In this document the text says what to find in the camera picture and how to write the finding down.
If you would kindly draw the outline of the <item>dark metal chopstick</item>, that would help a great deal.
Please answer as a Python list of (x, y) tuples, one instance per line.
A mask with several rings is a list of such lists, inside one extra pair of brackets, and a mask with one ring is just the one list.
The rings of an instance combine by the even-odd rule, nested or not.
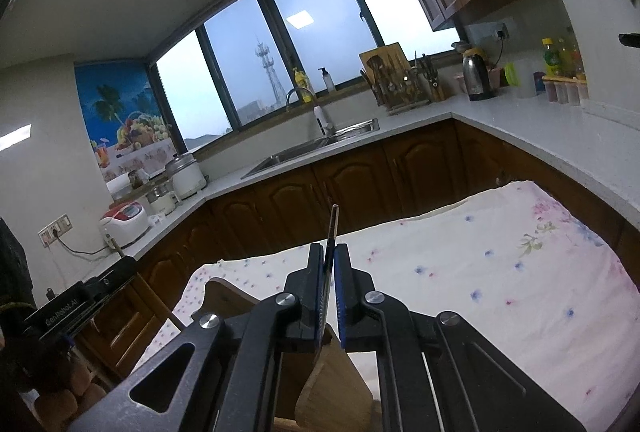
[(328, 311), (331, 275), (333, 271), (334, 249), (337, 237), (338, 217), (340, 216), (340, 207), (333, 204), (331, 207), (329, 219), (329, 232), (326, 239), (326, 249), (324, 249), (324, 259), (322, 263), (321, 275), (321, 291), (319, 299), (319, 322), (317, 332), (317, 343), (322, 345), (324, 335), (324, 327), (326, 327), (326, 312)]

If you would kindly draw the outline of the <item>lower wooden kitchen cabinets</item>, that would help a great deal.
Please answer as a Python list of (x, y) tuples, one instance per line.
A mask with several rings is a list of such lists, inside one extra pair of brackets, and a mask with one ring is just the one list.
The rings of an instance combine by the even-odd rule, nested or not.
[(140, 279), (106, 304), (79, 346), (119, 381), (132, 371), (191, 274), (205, 263), (268, 255), (326, 233), (331, 204), (343, 233), (422, 215), (514, 180), (532, 180), (594, 230), (639, 277), (639, 232), (558, 167), (467, 122), (448, 119), (323, 158), (206, 201), (143, 253)]

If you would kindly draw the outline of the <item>chrome kitchen faucet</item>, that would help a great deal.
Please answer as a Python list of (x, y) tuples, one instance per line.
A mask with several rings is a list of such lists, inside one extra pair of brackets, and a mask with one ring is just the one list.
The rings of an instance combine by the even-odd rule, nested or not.
[(291, 98), (293, 94), (297, 94), (299, 99), (303, 102), (310, 103), (312, 105), (312, 112), (314, 113), (314, 119), (316, 119), (317, 125), (323, 135), (323, 137), (331, 137), (335, 133), (333, 123), (326, 117), (326, 112), (323, 111), (322, 106), (318, 103), (314, 93), (305, 87), (294, 87), (285, 96), (285, 109), (290, 109)]

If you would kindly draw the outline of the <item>wooden utensil holder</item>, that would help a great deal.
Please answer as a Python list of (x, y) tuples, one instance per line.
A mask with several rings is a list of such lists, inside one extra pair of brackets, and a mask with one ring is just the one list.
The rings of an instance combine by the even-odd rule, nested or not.
[(318, 354), (282, 357), (275, 431), (370, 431), (373, 396), (352, 360), (326, 327)]

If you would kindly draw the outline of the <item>red white rice cooker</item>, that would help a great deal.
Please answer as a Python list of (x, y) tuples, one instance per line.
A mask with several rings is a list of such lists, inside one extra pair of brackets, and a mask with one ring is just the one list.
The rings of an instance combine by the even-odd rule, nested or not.
[(99, 229), (105, 244), (111, 249), (124, 248), (149, 230), (149, 220), (142, 204), (137, 201), (120, 204), (105, 212)]

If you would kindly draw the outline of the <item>floral white tablecloth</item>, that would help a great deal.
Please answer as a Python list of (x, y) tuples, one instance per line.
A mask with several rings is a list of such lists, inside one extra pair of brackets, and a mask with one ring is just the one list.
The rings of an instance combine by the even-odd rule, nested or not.
[(530, 181), (346, 234), (352, 265), (421, 314), (454, 311), (589, 431), (639, 383), (639, 291), (597, 233)]

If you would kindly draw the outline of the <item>small white pot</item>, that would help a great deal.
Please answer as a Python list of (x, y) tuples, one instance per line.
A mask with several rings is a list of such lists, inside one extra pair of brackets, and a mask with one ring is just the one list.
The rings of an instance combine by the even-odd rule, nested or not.
[(145, 195), (145, 198), (157, 215), (170, 215), (179, 204), (170, 182), (156, 185)]

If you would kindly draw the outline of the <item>tropical fruit poster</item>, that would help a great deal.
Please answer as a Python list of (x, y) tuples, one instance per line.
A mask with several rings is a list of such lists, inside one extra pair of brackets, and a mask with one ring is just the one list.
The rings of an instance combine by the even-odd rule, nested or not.
[(137, 61), (75, 67), (82, 118), (105, 182), (143, 170), (161, 173), (177, 154), (148, 72)]

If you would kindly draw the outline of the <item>stainless steel sink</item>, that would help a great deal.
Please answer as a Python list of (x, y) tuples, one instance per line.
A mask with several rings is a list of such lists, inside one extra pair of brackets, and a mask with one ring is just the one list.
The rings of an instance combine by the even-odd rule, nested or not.
[(281, 163), (287, 163), (288, 161), (296, 159), (300, 156), (316, 152), (320, 148), (349, 140), (352, 137), (358, 137), (358, 135), (361, 134), (375, 132), (378, 131), (378, 129), (380, 129), (380, 124), (378, 123), (377, 118), (371, 118), (354, 123), (352, 126), (336, 130), (333, 134), (329, 135), (329, 137), (319, 137), (319, 139), (292, 146), (285, 149), (284, 151), (262, 159), (262, 161), (258, 163), (258, 165), (256, 165), (253, 169), (250, 169), (247, 174), (243, 175), (243, 179), (253, 177), (254, 174), (258, 174), (275, 166), (279, 166), (281, 165)]

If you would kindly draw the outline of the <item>utensil drying rack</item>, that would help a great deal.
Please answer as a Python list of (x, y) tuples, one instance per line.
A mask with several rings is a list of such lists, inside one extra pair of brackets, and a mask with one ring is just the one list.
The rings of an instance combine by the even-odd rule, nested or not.
[(379, 56), (368, 61), (374, 71), (371, 81), (361, 68), (360, 76), (369, 87), (378, 107), (387, 114), (395, 115), (446, 99), (437, 70), (432, 65), (419, 61), (404, 72), (391, 73)]

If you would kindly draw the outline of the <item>yellow dish soap bottle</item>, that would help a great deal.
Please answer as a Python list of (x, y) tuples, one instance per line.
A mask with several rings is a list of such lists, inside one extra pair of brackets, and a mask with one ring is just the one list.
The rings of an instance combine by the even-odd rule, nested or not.
[(299, 100), (304, 103), (312, 103), (316, 100), (314, 89), (311, 87), (307, 75), (298, 67), (294, 67), (294, 81)]

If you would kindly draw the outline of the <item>stainless electric kettle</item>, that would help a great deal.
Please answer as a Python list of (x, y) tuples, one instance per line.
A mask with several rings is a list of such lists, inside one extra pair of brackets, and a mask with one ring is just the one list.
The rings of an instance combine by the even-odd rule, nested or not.
[(480, 49), (469, 48), (463, 53), (462, 75), (470, 101), (488, 100), (496, 95), (491, 87), (487, 63)]

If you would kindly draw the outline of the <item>spice jar rack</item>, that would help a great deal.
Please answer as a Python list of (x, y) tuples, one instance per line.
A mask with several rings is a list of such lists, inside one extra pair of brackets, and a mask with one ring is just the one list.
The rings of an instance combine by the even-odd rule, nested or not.
[(578, 106), (589, 100), (585, 80), (559, 76), (544, 76), (541, 80), (549, 102)]

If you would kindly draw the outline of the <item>wooden cutting board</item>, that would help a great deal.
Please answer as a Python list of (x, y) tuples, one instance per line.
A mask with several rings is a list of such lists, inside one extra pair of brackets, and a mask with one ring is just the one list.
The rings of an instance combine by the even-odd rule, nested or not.
[(384, 66), (391, 72), (404, 72), (411, 67), (411, 64), (406, 58), (404, 50), (402, 50), (401, 45), (398, 42), (394, 42), (393, 44), (386, 44), (386, 46), (374, 48), (372, 50), (364, 51), (359, 54), (360, 61), (362, 64), (362, 69), (366, 72), (368, 78), (373, 81), (374, 71), (369, 66), (368, 61), (373, 58), (373, 56), (379, 56)]

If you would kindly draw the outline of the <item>white pump soap bottle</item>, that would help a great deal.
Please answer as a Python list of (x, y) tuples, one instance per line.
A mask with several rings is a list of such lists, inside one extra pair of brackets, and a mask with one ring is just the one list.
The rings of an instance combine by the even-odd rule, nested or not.
[(326, 85), (326, 91), (328, 91), (329, 93), (335, 92), (336, 87), (334, 81), (331, 74), (326, 70), (326, 67), (319, 67), (318, 70), (321, 73), (323, 83)]

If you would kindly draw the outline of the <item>green yellow drink bottle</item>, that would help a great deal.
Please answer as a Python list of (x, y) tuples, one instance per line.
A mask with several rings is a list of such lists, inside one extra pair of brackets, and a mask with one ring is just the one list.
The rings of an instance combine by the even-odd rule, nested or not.
[(554, 41), (550, 37), (542, 38), (544, 45), (544, 65), (546, 65), (547, 76), (562, 76), (563, 65), (560, 53), (554, 45)]

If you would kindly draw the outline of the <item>wall power outlet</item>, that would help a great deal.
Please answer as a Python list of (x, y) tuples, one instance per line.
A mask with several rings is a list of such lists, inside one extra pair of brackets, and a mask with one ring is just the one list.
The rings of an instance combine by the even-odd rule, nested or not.
[(38, 236), (43, 247), (49, 247), (50, 244), (54, 243), (58, 239), (58, 237), (61, 237), (72, 228), (73, 223), (70, 221), (70, 217), (68, 215), (61, 215), (41, 229), (38, 232)]

